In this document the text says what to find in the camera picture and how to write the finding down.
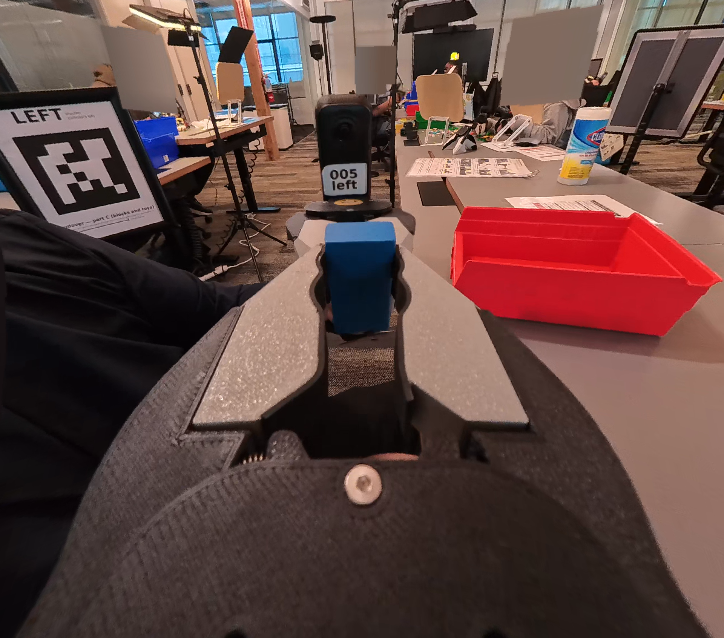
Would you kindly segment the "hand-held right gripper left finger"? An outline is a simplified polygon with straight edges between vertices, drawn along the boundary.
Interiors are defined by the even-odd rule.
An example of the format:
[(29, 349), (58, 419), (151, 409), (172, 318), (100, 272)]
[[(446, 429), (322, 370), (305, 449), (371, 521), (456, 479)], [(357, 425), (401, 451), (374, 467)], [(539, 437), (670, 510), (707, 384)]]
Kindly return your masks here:
[(195, 431), (264, 434), (327, 398), (328, 350), (316, 287), (324, 247), (313, 247), (245, 302), (210, 372)]

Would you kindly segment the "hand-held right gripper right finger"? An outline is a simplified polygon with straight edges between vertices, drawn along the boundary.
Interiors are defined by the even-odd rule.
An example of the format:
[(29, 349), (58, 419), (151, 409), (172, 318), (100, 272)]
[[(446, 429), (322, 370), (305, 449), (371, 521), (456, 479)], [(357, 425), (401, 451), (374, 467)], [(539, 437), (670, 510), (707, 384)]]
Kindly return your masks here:
[(474, 303), (403, 247), (395, 282), (396, 376), (422, 443), (465, 443), (530, 422)]

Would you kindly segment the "long blue wooden block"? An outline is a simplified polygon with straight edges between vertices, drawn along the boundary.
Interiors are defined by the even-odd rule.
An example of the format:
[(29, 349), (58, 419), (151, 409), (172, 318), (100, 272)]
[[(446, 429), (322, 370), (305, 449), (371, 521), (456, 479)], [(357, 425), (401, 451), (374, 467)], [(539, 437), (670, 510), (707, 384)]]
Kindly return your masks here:
[(330, 223), (324, 269), (339, 335), (387, 330), (393, 308), (396, 233), (389, 221)]

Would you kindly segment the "red plastic bin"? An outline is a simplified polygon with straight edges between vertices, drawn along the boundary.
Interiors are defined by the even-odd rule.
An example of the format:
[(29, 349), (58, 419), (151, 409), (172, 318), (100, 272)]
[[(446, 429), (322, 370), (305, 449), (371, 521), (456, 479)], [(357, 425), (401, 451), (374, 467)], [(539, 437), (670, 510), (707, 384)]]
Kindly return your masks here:
[(661, 337), (722, 278), (633, 214), (466, 207), (451, 281), (496, 317)]

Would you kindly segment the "black flat pad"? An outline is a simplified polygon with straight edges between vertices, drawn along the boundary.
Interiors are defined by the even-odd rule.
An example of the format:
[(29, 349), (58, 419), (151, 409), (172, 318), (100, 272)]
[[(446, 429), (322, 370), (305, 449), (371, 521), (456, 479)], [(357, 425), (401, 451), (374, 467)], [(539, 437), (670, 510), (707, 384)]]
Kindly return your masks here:
[(445, 179), (418, 181), (417, 189), (421, 205), (424, 207), (457, 207)]

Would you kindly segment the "white low cabinet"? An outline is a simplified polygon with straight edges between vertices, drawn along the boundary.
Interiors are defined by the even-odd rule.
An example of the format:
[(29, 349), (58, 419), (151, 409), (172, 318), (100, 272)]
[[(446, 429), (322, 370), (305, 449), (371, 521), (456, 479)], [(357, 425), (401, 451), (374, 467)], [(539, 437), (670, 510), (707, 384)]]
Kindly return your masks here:
[(271, 104), (271, 115), (275, 119), (276, 143), (280, 151), (286, 151), (294, 145), (292, 116), (288, 104)]

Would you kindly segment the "green toy brick plate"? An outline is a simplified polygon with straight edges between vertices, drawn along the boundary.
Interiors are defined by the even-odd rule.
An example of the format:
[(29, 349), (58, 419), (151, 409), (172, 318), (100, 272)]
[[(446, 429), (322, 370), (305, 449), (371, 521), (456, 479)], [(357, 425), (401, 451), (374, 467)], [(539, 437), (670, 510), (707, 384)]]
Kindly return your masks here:
[(447, 127), (448, 130), (455, 130), (453, 124), (445, 118), (432, 118), (432, 125), (429, 126), (429, 121), (421, 117), (421, 113), (418, 109), (414, 112), (411, 111), (410, 113), (408, 113), (407, 120), (414, 121), (416, 124), (416, 128), (420, 132), (428, 130), (429, 127), (431, 127), (431, 129), (435, 131), (442, 131), (445, 129), (445, 127)]

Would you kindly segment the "paper sheet with picture grid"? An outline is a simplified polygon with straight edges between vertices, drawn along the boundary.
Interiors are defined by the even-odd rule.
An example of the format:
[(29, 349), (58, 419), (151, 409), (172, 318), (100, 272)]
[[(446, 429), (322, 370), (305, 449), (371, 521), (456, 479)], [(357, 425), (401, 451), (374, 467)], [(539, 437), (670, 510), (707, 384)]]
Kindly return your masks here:
[(521, 159), (516, 158), (418, 158), (408, 177), (440, 178), (531, 178), (534, 176)]

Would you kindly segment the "tan cardboard panel on stand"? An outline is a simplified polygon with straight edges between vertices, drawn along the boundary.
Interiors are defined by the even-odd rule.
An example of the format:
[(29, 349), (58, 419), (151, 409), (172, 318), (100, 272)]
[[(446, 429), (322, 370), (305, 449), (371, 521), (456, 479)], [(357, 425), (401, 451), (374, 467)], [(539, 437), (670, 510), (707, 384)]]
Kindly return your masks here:
[(240, 63), (221, 60), (216, 64), (216, 92), (219, 104), (225, 107), (224, 126), (242, 122), (242, 106), (245, 99), (243, 67)]
[(431, 123), (445, 122), (446, 137), (450, 123), (459, 123), (464, 117), (463, 82), (457, 72), (420, 75), (415, 80), (421, 118), (428, 128), (424, 143), (429, 143)]

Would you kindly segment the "small black and white tool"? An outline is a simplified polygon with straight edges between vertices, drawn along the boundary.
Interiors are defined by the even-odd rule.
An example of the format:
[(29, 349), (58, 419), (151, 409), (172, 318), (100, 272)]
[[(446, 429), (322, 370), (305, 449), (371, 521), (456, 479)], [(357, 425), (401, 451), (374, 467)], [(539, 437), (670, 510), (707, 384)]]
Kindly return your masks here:
[(453, 156), (465, 155), (477, 150), (475, 125), (465, 125), (452, 133), (442, 145), (443, 150), (450, 150)]

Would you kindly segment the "wooden office desk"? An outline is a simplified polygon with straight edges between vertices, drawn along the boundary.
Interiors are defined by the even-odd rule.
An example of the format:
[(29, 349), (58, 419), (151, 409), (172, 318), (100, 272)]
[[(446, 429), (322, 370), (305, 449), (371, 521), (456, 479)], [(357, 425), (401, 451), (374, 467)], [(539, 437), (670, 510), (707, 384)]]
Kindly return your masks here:
[(216, 130), (207, 127), (195, 127), (178, 135), (175, 140), (179, 148), (179, 158), (170, 164), (164, 165), (157, 174), (162, 186), (174, 183), (200, 170), (210, 164), (212, 155), (221, 151), (233, 154), (239, 179), (242, 186), (245, 213), (277, 213), (280, 207), (262, 207), (258, 205), (253, 190), (250, 171), (243, 151), (244, 146), (252, 141), (258, 141), (267, 135), (266, 125), (273, 118), (253, 117), (243, 118), (240, 123), (221, 126), (216, 124)]

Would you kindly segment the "black round top pole stand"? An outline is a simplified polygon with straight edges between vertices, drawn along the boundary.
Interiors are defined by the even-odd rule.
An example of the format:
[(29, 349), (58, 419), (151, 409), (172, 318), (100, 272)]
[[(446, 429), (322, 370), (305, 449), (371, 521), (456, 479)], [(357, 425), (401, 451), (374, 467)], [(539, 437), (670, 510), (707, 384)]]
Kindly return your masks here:
[(333, 23), (335, 20), (336, 20), (336, 17), (333, 15), (317, 15), (317, 16), (313, 16), (310, 18), (311, 23), (321, 26), (322, 47), (323, 47), (323, 51), (324, 51), (323, 61), (324, 61), (324, 69), (325, 69), (325, 75), (326, 75), (326, 80), (327, 80), (327, 94), (333, 94), (332, 81), (331, 81), (331, 67), (330, 67), (330, 49), (329, 49), (329, 39), (328, 39), (327, 27), (329, 24)]

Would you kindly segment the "black light flag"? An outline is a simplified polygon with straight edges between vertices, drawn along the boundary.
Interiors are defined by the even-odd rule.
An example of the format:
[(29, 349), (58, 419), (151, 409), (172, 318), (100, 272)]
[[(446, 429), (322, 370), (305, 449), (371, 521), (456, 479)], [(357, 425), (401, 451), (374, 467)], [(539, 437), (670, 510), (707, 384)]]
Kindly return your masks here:
[(218, 63), (240, 64), (254, 30), (232, 26), (220, 47)]

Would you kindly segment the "white angled display stand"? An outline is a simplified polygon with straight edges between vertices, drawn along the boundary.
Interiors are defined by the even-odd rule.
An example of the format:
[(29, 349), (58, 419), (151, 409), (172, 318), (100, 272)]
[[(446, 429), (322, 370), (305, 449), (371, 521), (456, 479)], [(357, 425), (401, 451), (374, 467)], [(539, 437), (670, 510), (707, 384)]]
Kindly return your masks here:
[(488, 146), (499, 152), (510, 151), (515, 147), (521, 133), (532, 124), (532, 118), (528, 115), (513, 115), (496, 132)]

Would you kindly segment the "black softbox light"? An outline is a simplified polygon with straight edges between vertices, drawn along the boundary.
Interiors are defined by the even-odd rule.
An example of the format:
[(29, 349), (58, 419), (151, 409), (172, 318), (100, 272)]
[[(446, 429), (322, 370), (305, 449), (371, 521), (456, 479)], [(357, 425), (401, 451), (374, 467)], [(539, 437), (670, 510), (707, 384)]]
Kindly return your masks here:
[(426, 32), (464, 23), (475, 16), (471, 0), (403, 0), (399, 31)]

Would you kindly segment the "paper sheet with red print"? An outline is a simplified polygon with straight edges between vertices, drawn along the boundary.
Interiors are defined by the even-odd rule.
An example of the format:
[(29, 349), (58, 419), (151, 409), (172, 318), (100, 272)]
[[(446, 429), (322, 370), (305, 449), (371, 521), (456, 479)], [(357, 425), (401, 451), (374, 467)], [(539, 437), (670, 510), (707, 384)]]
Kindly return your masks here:
[(602, 194), (574, 194), (572, 196), (537, 196), (537, 197), (509, 197), (505, 199), (512, 207), (519, 209), (557, 210), (557, 211), (586, 211), (608, 212), (615, 217), (625, 218), (633, 214), (644, 217), (653, 225), (661, 226), (661, 222), (643, 215), (616, 201), (610, 196)]

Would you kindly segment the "blue plastic bin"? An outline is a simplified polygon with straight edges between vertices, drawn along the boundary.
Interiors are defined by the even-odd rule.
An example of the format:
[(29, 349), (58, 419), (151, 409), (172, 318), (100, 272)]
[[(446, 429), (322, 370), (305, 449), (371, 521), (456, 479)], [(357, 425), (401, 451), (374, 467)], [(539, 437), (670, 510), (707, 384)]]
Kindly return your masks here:
[(134, 124), (154, 170), (158, 171), (179, 158), (175, 116), (135, 120)]

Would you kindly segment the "disinfectant wipes canister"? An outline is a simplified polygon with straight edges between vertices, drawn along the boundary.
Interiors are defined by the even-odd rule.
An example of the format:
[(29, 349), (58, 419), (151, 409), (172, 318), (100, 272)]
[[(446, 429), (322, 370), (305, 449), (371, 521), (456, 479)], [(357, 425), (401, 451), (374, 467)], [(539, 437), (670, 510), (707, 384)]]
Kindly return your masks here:
[(609, 107), (578, 109), (557, 182), (568, 186), (587, 184), (612, 110)]

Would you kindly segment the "panel light on tripod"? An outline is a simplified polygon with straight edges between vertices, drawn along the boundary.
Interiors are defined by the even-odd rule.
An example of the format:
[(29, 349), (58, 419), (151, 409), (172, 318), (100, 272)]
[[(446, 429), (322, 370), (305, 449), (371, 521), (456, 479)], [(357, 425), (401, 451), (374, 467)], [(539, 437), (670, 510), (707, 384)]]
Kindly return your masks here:
[[(201, 85), (202, 91), (204, 93), (204, 99), (206, 101), (206, 105), (209, 111), (209, 121), (211, 125), (208, 128), (213, 128), (214, 130), (216, 130), (216, 124), (218, 124), (218, 122), (216, 121), (215, 110), (212, 104), (209, 88), (204, 78), (204, 69), (202, 68), (200, 57), (198, 54), (198, 37), (202, 34), (202, 29), (200, 25), (198, 25), (190, 16), (180, 15), (176, 12), (172, 12), (163, 8), (153, 8), (131, 4), (130, 11), (132, 15), (138, 19), (145, 20), (146, 22), (160, 28), (166, 28), (169, 32), (167, 38), (169, 46), (187, 46), (191, 48), (198, 71), (197, 80)], [(234, 210), (232, 211), (231, 231), (227, 236), (227, 239), (224, 241), (223, 245), (219, 248), (219, 253), (217, 254), (217, 256), (221, 257), (221, 254), (225, 250), (225, 248), (231, 243), (231, 241), (235, 238), (238, 232), (242, 231), (250, 253), (250, 261), (253, 263), (258, 280), (262, 281), (263, 278), (256, 259), (256, 253), (254, 252), (255, 247), (251, 243), (251, 237), (248, 234), (248, 229), (253, 229), (259, 235), (263, 235), (264, 237), (276, 241), (281, 245), (284, 245), (285, 242), (280, 240), (279, 238), (276, 238), (270, 233), (267, 233), (266, 231), (260, 229), (255, 223), (256, 214), (249, 214), (243, 211), (243, 206), (240, 204), (239, 200), (238, 189), (232, 178), (230, 165), (227, 160), (227, 154), (225, 154), (224, 151), (221, 151), (217, 155), (213, 155), (213, 157), (216, 161), (221, 160), (224, 165), (224, 171), (227, 176), (228, 188), (231, 192), (234, 203)]]

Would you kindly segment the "black and white marker board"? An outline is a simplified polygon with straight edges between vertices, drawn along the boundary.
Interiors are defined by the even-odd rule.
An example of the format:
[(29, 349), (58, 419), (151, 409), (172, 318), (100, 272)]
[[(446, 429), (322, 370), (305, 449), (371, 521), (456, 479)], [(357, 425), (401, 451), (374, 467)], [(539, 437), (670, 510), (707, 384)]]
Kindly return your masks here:
[(114, 87), (2, 94), (1, 175), (21, 210), (95, 238), (175, 224)]

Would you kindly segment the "grey acoustic panel on stand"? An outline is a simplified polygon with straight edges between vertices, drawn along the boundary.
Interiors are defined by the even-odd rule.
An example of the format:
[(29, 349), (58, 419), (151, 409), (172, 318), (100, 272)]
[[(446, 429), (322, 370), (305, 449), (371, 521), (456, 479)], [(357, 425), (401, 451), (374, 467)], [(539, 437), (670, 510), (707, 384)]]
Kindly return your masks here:
[(723, 61), (723, 26), (642, 29), (629, 47), (613, 92), (607, 133), (631, 136), (609, 167), (626, 175), (646, 138), (681, 138)]

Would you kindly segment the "wooden support post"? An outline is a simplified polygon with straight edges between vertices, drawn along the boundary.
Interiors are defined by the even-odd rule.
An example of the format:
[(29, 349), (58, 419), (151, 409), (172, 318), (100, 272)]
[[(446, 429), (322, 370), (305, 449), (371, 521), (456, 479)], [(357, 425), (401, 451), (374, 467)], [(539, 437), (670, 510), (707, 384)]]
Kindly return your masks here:
[(279, 148), (276, 139), (275, 122), (267, 100), (267, 93), (264, 85), (264, 74), (261, 69), (261, 58), (253, 26), (250, 0), (232, 0), (232, 2), (235, 8), (238, 25), (251, 32), (249, 43), (244, 51), (244, 57), (250, 77), (250, 88), (252, 90), (258, 117), (269, 116), (271, 118), (266, 124), (267, 135), (264, 137), (264, 150), (269, 160), (277, 161), (279, 160)]

